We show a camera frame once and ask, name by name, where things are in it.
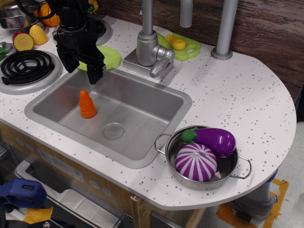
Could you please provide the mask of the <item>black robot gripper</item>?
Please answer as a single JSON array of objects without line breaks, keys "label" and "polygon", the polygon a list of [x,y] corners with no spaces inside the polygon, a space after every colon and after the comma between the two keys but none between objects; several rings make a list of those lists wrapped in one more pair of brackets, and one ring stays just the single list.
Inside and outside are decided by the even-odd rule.
[{"label": "black robot gripper", "polygon": [[87,64],[89,83],[95,85],[103,77],[104,55],[96,47],[101,21],[91,15],[90,5],[56,5],[60,18],[59,30],[54,35],[58,56],[68,73],[80,62]]}]

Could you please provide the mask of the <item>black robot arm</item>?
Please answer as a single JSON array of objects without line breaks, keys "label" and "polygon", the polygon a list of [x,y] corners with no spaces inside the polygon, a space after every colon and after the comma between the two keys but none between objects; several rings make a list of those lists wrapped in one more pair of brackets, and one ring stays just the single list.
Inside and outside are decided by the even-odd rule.
[{"label": "black robot arm", "polygon": [[96,84],[105,70],[105,57],[96,46],[98,37],[105,32],[103,22],[88,13],[87,0],[48,0],[47,3],[60,18],[53,38],[65,69],[72,73],[82,62],[86,64],[90,84]]}]

